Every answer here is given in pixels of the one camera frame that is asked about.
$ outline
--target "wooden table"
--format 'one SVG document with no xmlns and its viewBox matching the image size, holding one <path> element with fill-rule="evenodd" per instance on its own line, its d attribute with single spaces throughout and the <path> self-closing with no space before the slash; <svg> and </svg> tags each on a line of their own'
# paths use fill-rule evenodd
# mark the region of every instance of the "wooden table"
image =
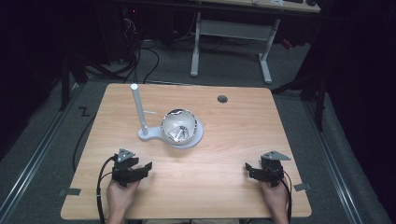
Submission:
<svg viewBox="0 0 396 224">
<path fill-rule="evenodd" d="M 148 126 L 158 126 L 175 109 L 190 110 L 204 126 L 201 142 L 174 149 L 159 140 L 142 142 L 130 85 L 110 84 L 81 156 L 62 209 L 65 219 L 98 219 L 96 181 L 103 163 L 120 147 L 131 150 L 143 166 L 153 168 L 143 179 L 128 218 L 269 217 L 256 180 L 248 178 L 245 162 L 260 167 L 260 155 L 277 150 L 291 157 L 282 161 L 293 185 L 301 178 L 271 92 L 264 88 L 139 85 Z M 228 102 L 218 102 L 225 95 Z M 106 167 L 110 172 L 112 162 Z M 101 184 L 105 216 L 106 187 Z M 292 193 L 293 217 L 308 217 L 311 207 L 304 191 Z"/>
</svg>

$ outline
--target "gray carpet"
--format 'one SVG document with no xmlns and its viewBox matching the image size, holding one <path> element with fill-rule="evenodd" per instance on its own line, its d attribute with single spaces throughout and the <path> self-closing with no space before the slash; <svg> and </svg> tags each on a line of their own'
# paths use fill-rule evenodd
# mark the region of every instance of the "gray carpet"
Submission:
<svg viewBox="0 0 396 224">
<path fill-rule="evenodd" d="M 216 43 L 203 44 L 201 51 L 200 75 L 190 77 L 191 50 L 188 41 L 173 48 L 158 43 L 152 50 L 160 56 L 160 63 L 148 78 L 148 83 L 186 83 L 215 86 L 249 86 L 274 89 L 292 81 L 309 50 L 309 46 L 286 50 L 274 45 L 268 58 L 273 76 L 271 86 L 263 83 L 260 65 L 256 53 L 252 53 L 260 42 L 247 45 L 223 44 L 218 49 Z M 146 47 L 154 46 L 147 42 Z M 137 67 L 138 81 L 141 82 L 155 65 L 156 56 L 149 50 L 141 50 L 141 60 Z M 121 65 L 113 64 L 111 69 Z M 75 101 L 64 114 L 59 130 L 48 144 L 48 152 L 37 169 L 34 178 L 15 207 L 8 223 L 98 223 L 98 221 L 67 221 L 60 217 L 64 197 L 58 196 L 61 189 L 67 189 L 73 178 L 73 152 L 84 128 L 96 113 L 106 85 L 112 82 L 106 77 L 90 76 L 85 86 L 75 91 Z M 19 175 L 39 146 L 43 135 L 53 119 L 59 115 L 61 88 L 58 85 L 51 97 L 31 117 L 26 130 L 8 155 L 0 163 L 0 200 L 4 202 Z M 307 192 L 313 213 L 310 217 L 294 218 L 291 223 L 349 223 L 345 207 L 340 200 L 330 169 L 322 152 L 322 143 L 318 139 L 315 126 L 300 101 L 297 91 L 286 91 L 275 95 L 282 123 L 284 125 L 294 158 L 302 180 L 312 187 Z M 82 116 L 81 107 L 86 107 L 88 117 Z M 337 165 L 346 180 L 351 195 L 361 215 L 361 223 L 390 223 L 387 214 L 377 201 L 359 164 L 344 137 L 341 126 L 332 110 L 329 98 L 323 117 L 323 135 L 332 150 Z M 78 147 L 77 161 L 84 147 L 89 130 L 84 133 Z M 254 223 L 270 223 L 267 219 L 258 219 Z"/>
</svg>

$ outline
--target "person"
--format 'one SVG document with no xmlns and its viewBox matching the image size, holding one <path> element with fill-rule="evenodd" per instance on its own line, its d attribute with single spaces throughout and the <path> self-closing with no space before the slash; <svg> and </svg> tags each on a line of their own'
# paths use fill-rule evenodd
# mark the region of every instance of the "person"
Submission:
<svg viewBox="0 0 396 224">
<path fill-rule="evenodd" d="M 268 206 L 271 217 L 274 224 L 289 224 L 287 205 L 288 205 L 288 191 L 285 186 L 279 182 L 279 184 L 271 188 L 269 182 L 259 181 L 260 187 L 262 187 L 262 193 L 264 195 L 265 204 Z"/>
<path fill-rule="evenodd" d="M 109 206 L 109 215 L 106 224 L 124 223 L 126 212 L 134 201 L 134 194 L 140 180 L 136 181 L 126 188 L 118 182 L 111 180 L 107 187 L 107 201 Z M 286 206 L 288 204 L 288 193 L 282 184 L 271 188 L 270 183 L 261 182 L 259 184 L 264 195 L 264 202 L 267 204 L 272 219 L 275 224 L 289 224 Z"/>
<path fill-rule="evenodd" d="M 111 180 L 107 187 L 107 202 L 109 207 L 106 224 L 124 223 L 126 212 L 134 201 L 134 194 L 139 187 L 140 180 L 126 188 L 117 181 Z"/>
</svg>

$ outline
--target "hole in table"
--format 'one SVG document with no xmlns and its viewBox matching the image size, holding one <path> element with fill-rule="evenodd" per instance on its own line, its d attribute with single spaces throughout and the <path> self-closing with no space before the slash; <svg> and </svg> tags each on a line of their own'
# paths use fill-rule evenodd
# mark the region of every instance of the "hole in table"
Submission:
<svg viewBox="0 0 396 224">
<path fill-rule="evenodd" d="M 228 98 L 227 98 L 227 96 L 225 96 L 225 95 L 220 95 L 220 96 L 218 96 L 218 101 L 220 102 L 220 103 L 227 103 L 227 101 L 228 101 Z"/>
</svg>

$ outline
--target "table leg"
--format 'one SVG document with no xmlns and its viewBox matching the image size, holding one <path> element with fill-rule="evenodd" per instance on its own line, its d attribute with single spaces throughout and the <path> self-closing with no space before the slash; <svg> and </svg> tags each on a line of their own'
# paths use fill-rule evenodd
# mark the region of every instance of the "table leg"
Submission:
<svg viewBox="0 0 396 224">
<path fill-rule="evenodd" d="M 195 45 L 194 52 L 192 54 L 191 62 L 191 76 L 198 76 L 198 66 L 199 66 L 199 38 L 201 33 L 201 12 L 197 12 L 197 22 L 195 28 Z"/>
<path fill-rule="evenodd" d="M 270 71 L 268 70 L 267 57 L 270 52 L 271 46 L 274 42 L 274 38 L 275 38 L 277 27 L 279 26 L 279 23 L 280 23 L 280 19 L 276 19 L 274 22 L 274 25 L 271 29 L 270 35 L 268 37 L 265 51 L 264 51 L 264 53 L 259 54 L 260 65 L 262 66 L 262 75 L 264 76 L 264 82 L 266 84 L 272 83 L 271 74 L 270 74 Z"/>
</svg>

